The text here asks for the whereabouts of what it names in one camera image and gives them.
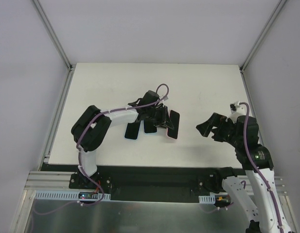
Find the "pink phone case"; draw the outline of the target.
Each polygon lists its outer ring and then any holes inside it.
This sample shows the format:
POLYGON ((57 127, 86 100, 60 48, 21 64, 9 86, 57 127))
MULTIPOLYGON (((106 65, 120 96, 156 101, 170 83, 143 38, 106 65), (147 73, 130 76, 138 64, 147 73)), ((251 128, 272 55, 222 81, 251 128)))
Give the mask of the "pink phone case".
POLYGON ((178 129, 167 129, 167 137, 176 140, 178 138, 178 129))

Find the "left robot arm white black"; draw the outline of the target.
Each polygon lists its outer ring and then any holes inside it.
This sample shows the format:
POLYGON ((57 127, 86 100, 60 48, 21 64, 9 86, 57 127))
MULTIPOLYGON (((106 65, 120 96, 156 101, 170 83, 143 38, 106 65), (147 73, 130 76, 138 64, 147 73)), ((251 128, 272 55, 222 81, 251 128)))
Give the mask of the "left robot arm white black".
POLYGON ((169 138, 178 138, 180 114, 169 110, 163 103, 167 96, 147 91, 142 98, 124 107, 102 111, 89 106, 71 129, 71 134, 79 150, 78 169, 82 174, 80 183, 87 189, 97 183, 96 151, 102 144, 109 128, 125 124, 124 137, 137 140, 140 125, 144 133, 156 133, 158 128, 167 130, 169 138))

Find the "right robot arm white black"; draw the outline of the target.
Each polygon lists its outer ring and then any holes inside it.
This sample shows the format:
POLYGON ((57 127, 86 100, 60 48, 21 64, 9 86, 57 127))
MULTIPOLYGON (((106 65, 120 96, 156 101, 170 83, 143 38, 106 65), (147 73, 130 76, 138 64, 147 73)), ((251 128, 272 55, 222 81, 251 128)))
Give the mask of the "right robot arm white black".
POLYGON ((259 125, 256 118, 240 113, 230 117, 213 113, 196 126, 203 137, 213 133, 212 139, 234 147, 237 160, 252 187, 252 201, 231 167, 217 168, 204 188, 213 193, 226 191, 248 221, 247 233, 290 233, 274 179, 273 162, 269 150, 259 144, 259 125))

